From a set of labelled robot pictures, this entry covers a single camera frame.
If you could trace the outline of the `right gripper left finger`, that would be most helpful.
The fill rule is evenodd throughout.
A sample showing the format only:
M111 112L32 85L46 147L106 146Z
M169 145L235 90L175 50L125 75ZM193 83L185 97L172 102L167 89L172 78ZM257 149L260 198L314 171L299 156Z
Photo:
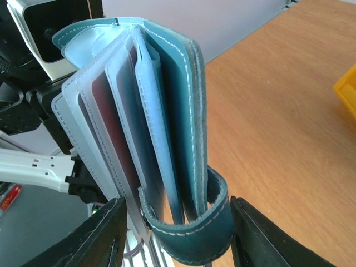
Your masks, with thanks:
M112 199L67 237L24 266L121 266L126 232L126 201Z

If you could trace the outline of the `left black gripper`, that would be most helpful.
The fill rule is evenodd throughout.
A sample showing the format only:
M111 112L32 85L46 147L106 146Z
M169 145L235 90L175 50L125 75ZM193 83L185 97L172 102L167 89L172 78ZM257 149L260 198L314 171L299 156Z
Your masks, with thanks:
M31 60L15 66L1 58L1 131L17 135L43 124L60 150L68 155L73 146L54 115L51 103L70 74L51 81L33 63Z

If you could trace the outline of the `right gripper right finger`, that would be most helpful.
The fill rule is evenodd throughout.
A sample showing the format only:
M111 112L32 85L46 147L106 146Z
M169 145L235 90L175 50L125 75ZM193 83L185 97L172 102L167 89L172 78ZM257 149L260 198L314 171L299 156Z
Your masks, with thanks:
M235 266L333 266L297 242L243 198L232 196Z

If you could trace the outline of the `red credit card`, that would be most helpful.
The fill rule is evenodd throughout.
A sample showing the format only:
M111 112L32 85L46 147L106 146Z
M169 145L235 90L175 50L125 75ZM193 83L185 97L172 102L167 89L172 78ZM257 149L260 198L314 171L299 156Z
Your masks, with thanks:
M1 215L9 209L9 207L21 193L22 189L22 185L14 184L11 185L3 195L1 195Z

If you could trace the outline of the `blue card holder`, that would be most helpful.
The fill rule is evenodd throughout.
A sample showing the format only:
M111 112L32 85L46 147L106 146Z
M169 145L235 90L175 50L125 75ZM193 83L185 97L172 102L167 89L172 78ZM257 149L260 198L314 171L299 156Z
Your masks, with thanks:
M185 265L210 265L221 257L234 227L227 183L207 163L205 66L199 45L135 17L79 21L59 30L52 41L77 70L63 83L52 109L107 199L125 197L107 166L78 79L98 55L126 48L132 56L139 120L152 143L164 197L159 218L138 188L141 224L131 220L136 239L148 241L154 235Z

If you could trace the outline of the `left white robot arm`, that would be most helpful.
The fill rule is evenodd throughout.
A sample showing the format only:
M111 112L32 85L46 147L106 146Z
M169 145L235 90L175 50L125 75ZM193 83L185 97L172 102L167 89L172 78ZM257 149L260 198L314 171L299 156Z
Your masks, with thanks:
M44 156L25 149L1 151L1 180L76 195L86 204L107 203L81 157L71 155L73 146L52 109L65 79L49 81L33 63L16 66L1 58L1 132L18 135L43 125L63 155Z

